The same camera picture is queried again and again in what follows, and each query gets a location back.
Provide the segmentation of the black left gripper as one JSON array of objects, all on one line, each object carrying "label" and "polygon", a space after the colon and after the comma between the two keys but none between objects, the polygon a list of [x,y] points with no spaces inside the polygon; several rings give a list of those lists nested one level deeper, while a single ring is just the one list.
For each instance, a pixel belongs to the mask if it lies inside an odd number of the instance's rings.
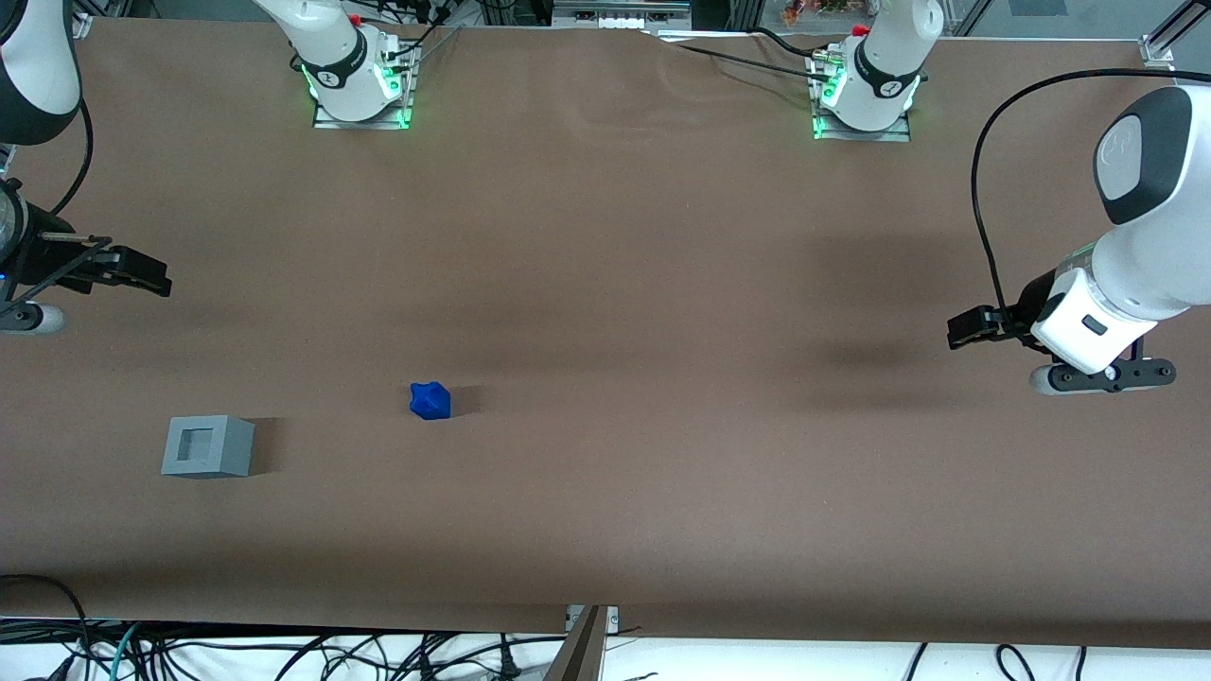
[{"label": "black left gripper", "polygon": [[1064,343],[1079,307],[1081,270],[1043,271],[1025,285],[1016,305],[966,310],[948,320],[948,348],[957,350],[983,340]]}]

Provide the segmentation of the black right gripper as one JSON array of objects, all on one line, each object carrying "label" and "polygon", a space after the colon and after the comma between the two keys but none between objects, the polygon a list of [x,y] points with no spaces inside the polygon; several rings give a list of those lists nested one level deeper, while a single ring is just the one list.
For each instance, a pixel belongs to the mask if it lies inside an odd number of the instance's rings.
[{"label": "black right gripper", "polygon": [[107,236],[44,231],[15,238],[15,284],[70,290],[140,288],[167,298],[172,280],[167,267],[134,248],[116,246]]}]

